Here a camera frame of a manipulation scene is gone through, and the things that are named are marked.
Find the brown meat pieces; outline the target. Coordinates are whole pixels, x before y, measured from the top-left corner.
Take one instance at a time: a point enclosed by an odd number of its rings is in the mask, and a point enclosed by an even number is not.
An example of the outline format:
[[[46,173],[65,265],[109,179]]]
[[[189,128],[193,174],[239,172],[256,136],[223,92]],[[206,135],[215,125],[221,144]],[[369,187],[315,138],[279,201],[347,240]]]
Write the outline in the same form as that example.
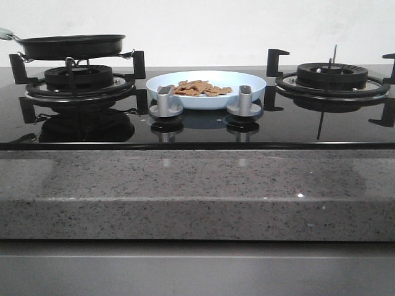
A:
[[[221,88],[219,86],[213,86],[208,81],[194,80],[188,81],[183,80],[178,85],[170,84],[173,88],[173,93],[181,96],[222,96],[231,93],[233,89],[229,86]]]

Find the light blue plate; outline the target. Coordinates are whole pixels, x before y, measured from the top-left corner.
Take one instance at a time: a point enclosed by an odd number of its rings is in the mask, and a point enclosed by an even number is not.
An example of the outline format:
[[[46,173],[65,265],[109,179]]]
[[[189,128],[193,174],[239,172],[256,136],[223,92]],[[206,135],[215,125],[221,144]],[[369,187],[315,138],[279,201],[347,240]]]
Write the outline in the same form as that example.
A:
[[[225,109],[239,99],[239,87],[249,86],[252,101],[260,99],[267,83],[264,79],[247,73],[195,70],[168,73],[149,79],[146,87],[153,99],[160,88],[169,86],[173,96],[181,101],[186,109],[218,110]]]

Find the black frying pan green handle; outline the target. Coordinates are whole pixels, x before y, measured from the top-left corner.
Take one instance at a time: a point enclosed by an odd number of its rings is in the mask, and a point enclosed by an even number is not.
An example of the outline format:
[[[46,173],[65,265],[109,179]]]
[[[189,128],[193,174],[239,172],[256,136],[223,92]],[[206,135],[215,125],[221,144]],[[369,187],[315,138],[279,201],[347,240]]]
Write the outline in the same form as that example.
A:
[[[93,59],[114,56],[122,50],[125,35],[72,35],[20,39],[13,31],[1,28],[1,39],[14,40],[33,60]]]

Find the silver left stove knob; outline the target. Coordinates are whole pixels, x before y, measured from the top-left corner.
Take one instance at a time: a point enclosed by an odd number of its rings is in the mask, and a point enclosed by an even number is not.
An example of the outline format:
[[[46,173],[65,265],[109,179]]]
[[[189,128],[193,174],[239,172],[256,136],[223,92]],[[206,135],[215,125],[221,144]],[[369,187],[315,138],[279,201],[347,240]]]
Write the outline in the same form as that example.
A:
[[[149,108],[149,114],[159,118],[175,117],[182,112],[182,103],[174,97],[171,86],[161,87],[157,93],[157,104]]]

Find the silver stove knob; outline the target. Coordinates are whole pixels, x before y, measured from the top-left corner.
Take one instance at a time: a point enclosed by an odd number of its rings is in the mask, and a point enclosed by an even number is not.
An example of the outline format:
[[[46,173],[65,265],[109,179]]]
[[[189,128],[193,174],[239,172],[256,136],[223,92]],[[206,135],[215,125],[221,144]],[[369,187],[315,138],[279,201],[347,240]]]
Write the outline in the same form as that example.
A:
[[[175,117],[182,112],[182,103],[174,97],[171,86],[161,87],[157,93],[157,104],[149,108],[149,114],[159,118]]]
[[[241,85],[238,100],[227,106],[227,112],[238,117],[254,117],[261,114],[262,107],[252,103],[251,87]]]

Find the silver right stove knob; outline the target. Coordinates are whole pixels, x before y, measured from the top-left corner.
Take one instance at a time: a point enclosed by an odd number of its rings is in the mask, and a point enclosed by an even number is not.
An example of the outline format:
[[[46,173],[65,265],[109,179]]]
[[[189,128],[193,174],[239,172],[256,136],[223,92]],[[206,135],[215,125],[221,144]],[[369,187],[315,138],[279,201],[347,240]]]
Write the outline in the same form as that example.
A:
[[[238,117],[254,117],[261,114],[262,107],[252,103],[251,87],[241,85],[238,100],[227,106],[227,112]]]

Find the black glass gas cooktop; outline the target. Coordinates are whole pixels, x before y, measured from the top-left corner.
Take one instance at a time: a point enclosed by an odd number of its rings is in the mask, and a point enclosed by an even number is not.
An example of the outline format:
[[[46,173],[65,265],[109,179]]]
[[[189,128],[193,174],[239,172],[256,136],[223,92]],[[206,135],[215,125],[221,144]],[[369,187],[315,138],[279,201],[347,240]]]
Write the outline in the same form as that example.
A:
[[[34,102],[1,69],[2,150],[394,149],[394,94],[375,102],[304,99],[268,86],[262,113],[185,110],[153,118],[145,82],[119,101],[60,109]]]

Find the black pan support grate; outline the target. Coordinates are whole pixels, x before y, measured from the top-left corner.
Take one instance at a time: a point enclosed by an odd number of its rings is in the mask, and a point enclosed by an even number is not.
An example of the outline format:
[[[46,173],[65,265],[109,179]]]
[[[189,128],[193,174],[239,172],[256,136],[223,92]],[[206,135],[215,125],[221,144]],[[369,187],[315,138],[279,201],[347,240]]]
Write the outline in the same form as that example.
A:
[[[111,86],[99,89],[77,89],[73,80],[72,67],[81,66],[71,57],[65,59],[65,66],[69,71],[71,90],[61,91],[50,90],[44,77],[27,76],[25,63],[27,56],[22,53],[11,54],[9,56],[14,81],[16,84],[25,85],[25,99],[32,101],[36,105],[66,105],[66,104],[89,104],[105,101],[117,101],[135,93],[136,80],[146,77],[145,59],[143,51],[132,51],[120,54],[120,57],[133,60],[132,74],[119,74],[113,72],[114,83]]]

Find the black empty burner grate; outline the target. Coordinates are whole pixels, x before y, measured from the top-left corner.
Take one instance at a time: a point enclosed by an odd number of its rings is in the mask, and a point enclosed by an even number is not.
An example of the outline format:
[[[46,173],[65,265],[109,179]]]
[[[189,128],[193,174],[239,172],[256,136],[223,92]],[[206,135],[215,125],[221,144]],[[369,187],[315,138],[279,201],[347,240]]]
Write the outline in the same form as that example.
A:
[[[325,113],[355,112],[361,107],[383,103],[383,113],[379,120],[369,119],[370,123],[393,127],[394,126],[394,99],[389,97],[389,91],[394,86],[394,72],[388,78],[376,78],[368,74],[364,88],[353,88],[350,91],[337,91],[308,88],[296,83],[296,72],[283,73],[279,71],[279,58],[288,55],[288,51],[269,49],[267,56],[266,76],[275,79],[276,92],[290,98],[294,103],[304,109]],[[329,65],[336,64],[335,56],[330,57]]]

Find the black burner under pan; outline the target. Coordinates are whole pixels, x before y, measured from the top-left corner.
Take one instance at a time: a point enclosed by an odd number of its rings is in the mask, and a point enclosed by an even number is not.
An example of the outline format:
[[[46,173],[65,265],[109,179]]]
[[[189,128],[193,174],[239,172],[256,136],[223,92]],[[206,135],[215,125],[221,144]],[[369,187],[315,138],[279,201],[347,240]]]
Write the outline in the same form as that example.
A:
[[[113,85],[112,69],[104,65],[81,65],[72,67],[77,89],[99,89]],[[44,72],[44,80],[50,90],[71,90],[69,71],[66,67],[51,68]]]

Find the black empty burner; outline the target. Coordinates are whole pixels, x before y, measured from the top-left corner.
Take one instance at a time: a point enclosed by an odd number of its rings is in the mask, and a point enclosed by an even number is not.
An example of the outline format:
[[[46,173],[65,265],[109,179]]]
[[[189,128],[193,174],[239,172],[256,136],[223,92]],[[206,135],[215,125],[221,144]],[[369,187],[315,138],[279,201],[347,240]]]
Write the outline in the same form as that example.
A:
[[[348,64],[308,63],[297,66],[296,83],[308,88],[350,91],[364,88],[368,70]]]

